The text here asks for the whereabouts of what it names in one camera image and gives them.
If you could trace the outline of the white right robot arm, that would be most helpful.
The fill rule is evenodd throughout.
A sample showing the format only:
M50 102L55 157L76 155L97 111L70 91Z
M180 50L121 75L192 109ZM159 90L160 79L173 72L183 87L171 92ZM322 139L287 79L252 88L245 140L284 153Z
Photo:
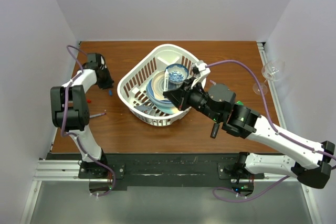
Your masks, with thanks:
M241 152L237 162L224 169L226 173L237 179L270 173L293 177L315 189L325 187L332 171L333 143L310 141L269 122L260 113L237 104L236 94L224 84L204 91L200 83L193 84L193 81L187 79L180 87L164 91L164 97L180 111L192 107L210 118L214 122L212 138L222 129L229 135L262 143L279 152L278 155Z

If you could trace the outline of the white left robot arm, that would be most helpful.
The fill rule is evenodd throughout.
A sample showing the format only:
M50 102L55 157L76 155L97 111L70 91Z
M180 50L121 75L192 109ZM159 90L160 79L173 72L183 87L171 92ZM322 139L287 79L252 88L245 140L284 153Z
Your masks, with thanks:
M80 150L80 171L94 178L105 178L109 165L102 148L96 143L89 127L90 112L86 92L94 85L111 89L111 78L103 55L91 53L83 69L62 86L50 89L52 122L62 136L70 136Z

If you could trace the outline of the white blue marker pen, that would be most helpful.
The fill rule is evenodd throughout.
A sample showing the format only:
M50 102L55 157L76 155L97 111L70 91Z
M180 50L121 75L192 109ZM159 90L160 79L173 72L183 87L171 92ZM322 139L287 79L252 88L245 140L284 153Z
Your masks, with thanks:
M165 72L164 72L164 88L163 88L163 91L167 91L169 88L169 72L167 69L165 69Z

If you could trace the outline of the black green highlighter pen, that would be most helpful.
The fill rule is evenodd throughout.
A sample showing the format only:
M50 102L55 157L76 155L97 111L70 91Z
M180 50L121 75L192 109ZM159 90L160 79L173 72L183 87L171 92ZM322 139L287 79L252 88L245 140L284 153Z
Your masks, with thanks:
M219 127L220 127L220 124L214 123L214 125L212 127L212 131L211 131L211 138L216 138L217 137Z

